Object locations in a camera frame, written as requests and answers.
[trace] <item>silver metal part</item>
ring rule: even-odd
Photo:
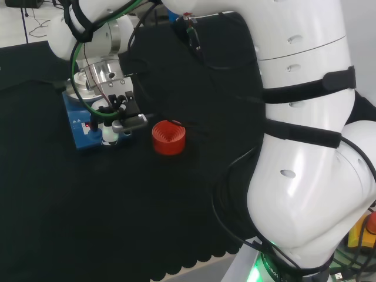
[[[117,23],[117,20],[110,21],[108,23],[108,26],[110,28],[110,33],[111,33],[111,50],[110,50],[109,55],[114,55],[114,54],[119,53],[120,51],[122,37],[120,34],[120,28],[119,28],[119,24]]]
[[[130,117],[121,123],[116,120],[112,123],[112,130],[115,133],[130,132],[147,126],[147,118],[145,115]]]
[[[124,74],[118,59],[110,59],[89,65],[85,68],[85,73],[91,88],[94,88],[95,84],[99,85],[105,82],[108,83],[114,80],[124,79]]]
[[[97,94],[94,89],[87,89],[86,87],[86,75],[85,72],[81,71],[75,74],[75,83],[77,90],[79,91],[82,99],[86,103],[95,102],[102,98],[102,96]],[[66,81],[66,92],[64,92],[65,95],[68,96],[68,98],[73,102],[79,102],[78,97],[72,87],[71,80],[68,79]]]
[[[122,84],[120,82],[121,80],[113,80],[110,83],[103,83],[98,85],[102,92],[108,97],[110,95],[116,95],[116,97],[120,95],[124,95],[125,92],[127,91],[126,85]]]

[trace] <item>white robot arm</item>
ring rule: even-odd
[[[80,7],[94,22],[126,2],[81,0]],[[163,3],[180,15],[238,12],[249,27],[264,89],[270,93],[266,118],[277,122],[271,125],[309,127],[331,135],[342,133],[376,163],[373,149],[376,123],[345,126],[354,106],[355,86],[345,83],[338,90],[322,95],[306,93],[319,82],[326,84],[328,73],[342,80],[345,76],[347,80],[353,78],[340,0],[163,0]],[[70,15],[75,26],[83,31],[72,11]],[[119,53],[126,51],[133,29],[126,16],[117,21],[121,30]],[[52,50],[68,59],[75,38],[61,19],[52,22],[51,28]],[[89,64],[100,62],[98,57],[114,56],[113,43],[106,36],[110,33],[110,25],[94,33],[86,50]],[[249,213],[258,231],[300,268],[325,264],[376,199],[376,183],[364,159],[348,145],[341,143],[337,147],[282,138],[270,132],[264,135],[247,196]]]

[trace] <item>black strap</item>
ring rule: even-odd
[[[309,126],[266,120],[265,133],[279,139],[288,139],[329,148],[338,148],[341,133]]]
[[[350,66],[347,70],[329,72],[323,79],[292,85],[282,88],[263,90],[263,99],[266,104],[282,104],[298,102],[333,94],[348,88],[357,87],[355,67]]]
[[[70,5],[72,5],[72,9],[75,13],[75,16],[78,22],[83,26],[85,29],[84,32],[80,33],[76,27],[74,26],[71,16],[70,16]],[[64,7],[64,19],[65,23],[69,27],[72,35],[77,39],[78,42],[87,43],[93,40],[93,34],[95,31],[98,30],[99,27],[95,26],[91,21],[85,16],[82,12],[79,1],[78,0],[66,0],[63,4]]]

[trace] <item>white floor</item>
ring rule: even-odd
[[[27,9],[29,17],[25,18],[26,30],[29,33],[39,26],[33,18],[31,9]],[[45,2],[39,9],[34,9],[35,18],[42,23],[45,20],[53,19],[62,15],[63,10],[55,8],[52,3]],[[5,5],[4,0],[0,0],[0,48],[14,46],[26,43],[24,25],[22,23],[21,10],[19,8],[9,8]],[[47,34],[48,28],[38,28],[32,34],[43,36]],[[47,37],[35,38],[28,35],[29,42],[45,41]]]

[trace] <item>connector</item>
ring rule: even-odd
[[[340,280],[343,279],[343,277],[342,277],[342,273],[337,273],[337,274],[334,275],[334,277],[335,277],[335,279],[336,279],[337,281],[340,281]]]

